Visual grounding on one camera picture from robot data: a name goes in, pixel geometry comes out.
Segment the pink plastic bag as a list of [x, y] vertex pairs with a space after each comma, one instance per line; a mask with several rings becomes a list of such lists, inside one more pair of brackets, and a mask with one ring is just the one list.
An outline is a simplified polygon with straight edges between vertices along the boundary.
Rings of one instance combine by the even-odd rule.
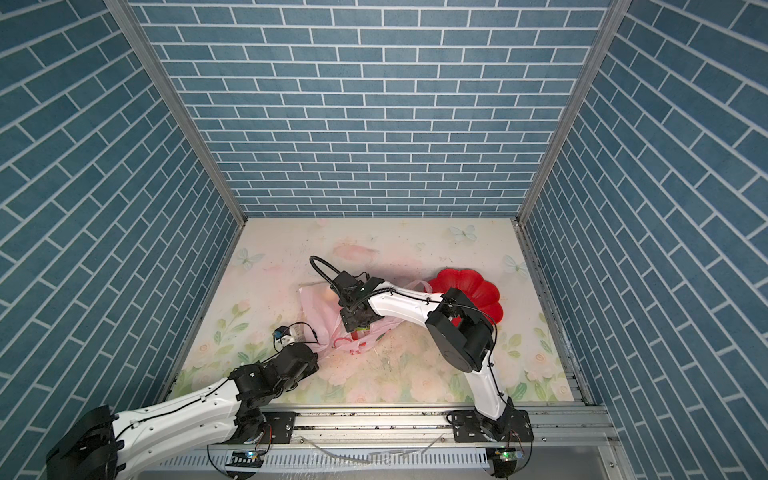
[[385, 317], [368, 330], [349, 333], [345, 330], [338, 305], [338, 296], [327, 284], [314, 284], [298, 290], [302, 307], [301, 324], [307, 341], [316, 341], [310, 347], [321, 358], [331, 353], [359, 355], [376, 346], [386, 334], [397, 328], [402, 319]]

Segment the red flower-shaped plate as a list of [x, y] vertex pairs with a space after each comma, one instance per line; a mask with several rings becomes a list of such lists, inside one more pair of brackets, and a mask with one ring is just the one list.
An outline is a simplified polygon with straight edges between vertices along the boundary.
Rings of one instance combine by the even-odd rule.
[[427, 283], [434, 292], [445, 293], [450, 288], [462, 291], [493, 324], [503, 319], [499, 289], [475, 270], [445, 268]]

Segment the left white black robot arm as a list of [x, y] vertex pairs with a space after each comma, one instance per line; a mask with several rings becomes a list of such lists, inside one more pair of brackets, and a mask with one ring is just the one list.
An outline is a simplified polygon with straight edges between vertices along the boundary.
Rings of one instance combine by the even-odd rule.
[[85, 413], [49, 450], [50, 479], [130, 479], [190, 450], [268, 440], [262, 409], [318, 369], [318, 355], [292, 343], [264, 362], [242, 365], [192, 393], [115, 413]]

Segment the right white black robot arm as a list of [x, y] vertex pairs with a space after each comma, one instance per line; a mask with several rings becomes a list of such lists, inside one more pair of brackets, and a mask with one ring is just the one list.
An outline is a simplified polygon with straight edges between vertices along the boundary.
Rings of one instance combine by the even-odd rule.
[[347, 332], [386, 317], [428, 330], [447, 363], [465, 374], [483, 434], [495, 441], [508, 438], [515, 408], [495, 378], [495, 325], [463, 292], [456, 288], [445, 293], [417, 292], [378, 277], [360, 280], [346, 271], [339, 272], [329, 285], [338, 296]]

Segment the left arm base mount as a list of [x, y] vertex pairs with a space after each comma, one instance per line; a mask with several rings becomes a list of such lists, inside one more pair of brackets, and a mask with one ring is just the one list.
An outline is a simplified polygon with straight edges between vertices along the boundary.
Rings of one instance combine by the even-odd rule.
[[289, 444], [297, 414], [293, 411], [262, 412], [256, 410], [237, 417], [235, 432], [223, 445]]

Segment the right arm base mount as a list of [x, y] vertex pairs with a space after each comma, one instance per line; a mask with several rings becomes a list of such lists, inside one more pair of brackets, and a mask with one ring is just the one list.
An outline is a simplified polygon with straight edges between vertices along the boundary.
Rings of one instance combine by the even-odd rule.
[[445, 415], [456, 443], [532, 442], [534, 434], [527, 411], [514, 409], [510, 416], [488, 419], [475, 410], [453, 410]]

